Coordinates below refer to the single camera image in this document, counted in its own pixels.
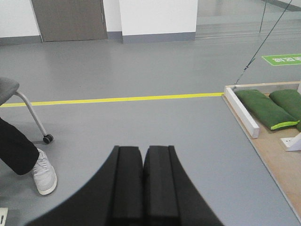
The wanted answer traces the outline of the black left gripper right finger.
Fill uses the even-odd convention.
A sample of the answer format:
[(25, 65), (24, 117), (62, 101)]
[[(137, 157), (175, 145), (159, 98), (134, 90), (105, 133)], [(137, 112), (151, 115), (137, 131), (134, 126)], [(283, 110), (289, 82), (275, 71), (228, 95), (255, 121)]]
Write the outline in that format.
[(188, 177), (174, 146), (149, 147), (143, 179), (144, 225), (223, 225)]

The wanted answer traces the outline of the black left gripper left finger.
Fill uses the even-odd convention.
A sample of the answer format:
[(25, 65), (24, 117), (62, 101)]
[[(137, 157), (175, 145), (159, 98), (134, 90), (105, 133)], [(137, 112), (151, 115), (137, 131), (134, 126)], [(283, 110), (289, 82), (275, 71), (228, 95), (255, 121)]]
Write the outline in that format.
[(115, 146), (83, 187), (28, 225), (143, 225), (143, 162), (139, 148)]

